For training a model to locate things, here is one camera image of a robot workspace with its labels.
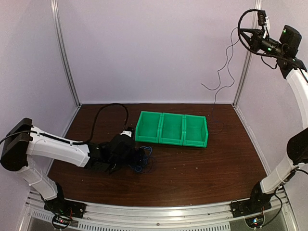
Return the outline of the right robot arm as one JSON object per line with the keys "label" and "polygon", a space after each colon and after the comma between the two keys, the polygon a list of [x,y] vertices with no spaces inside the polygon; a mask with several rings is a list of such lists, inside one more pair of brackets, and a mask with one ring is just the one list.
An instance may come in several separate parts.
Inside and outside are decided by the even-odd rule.
{"label": "right robot arm", "polygon": [[303,130],[288,141],[286,154],[276,168],[253,187],[246,205],[253,213],[267,205],[278,188],[308,163],[308,73],[303,62],[296,58],[301,35],[296,29],[285,25],[279,41],[276,41],[269,37],[265,23],[260,26],[260,29],[238,28],[239,40],[249,52],[276,59],[283,78],[296,98]]}

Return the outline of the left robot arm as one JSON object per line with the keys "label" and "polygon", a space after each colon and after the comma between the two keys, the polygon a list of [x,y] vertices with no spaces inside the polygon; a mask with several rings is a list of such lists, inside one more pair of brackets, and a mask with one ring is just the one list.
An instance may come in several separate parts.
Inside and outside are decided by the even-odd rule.
{"label": "left robot arm", "polygon": [[95,144],[54,136],[33,126],[30,118],[23,118],[1,140],[0,163],[6,170],[21,174],[45,201],[50,201],[53,209],[64,214],[69,210],[69,202],[64,199],[61,186],[49,179],[32,157],[48,157],[108,173],[122,166],[141,169],[147,158],[145,150],[136,147],[132,133],[127,129],[109,142]]}

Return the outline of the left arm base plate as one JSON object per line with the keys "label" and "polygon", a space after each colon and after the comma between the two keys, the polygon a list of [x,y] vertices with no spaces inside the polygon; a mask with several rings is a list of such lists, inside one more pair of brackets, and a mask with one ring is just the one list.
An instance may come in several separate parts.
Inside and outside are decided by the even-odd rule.
{"label": "left arm base plate", "polygon": [[44,209],[53,213],[51,224],[57,230],[68,228],[74,221],[73,218],[83,218],[86,204],[70,200],[43,200]]}

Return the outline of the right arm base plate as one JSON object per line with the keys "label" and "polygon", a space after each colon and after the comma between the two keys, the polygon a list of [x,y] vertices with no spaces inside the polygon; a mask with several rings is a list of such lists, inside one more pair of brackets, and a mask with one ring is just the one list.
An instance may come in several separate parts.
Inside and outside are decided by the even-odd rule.
{"label": "right arm base plate", "polygon": [[260,229],[265,224],[264,212],[271,209],[271,204],[267,203],[261,207],[251,208],[249,199],[238,201],[232,200],[230,209],[233,218],[244,218],[246,225],[251,229]]}

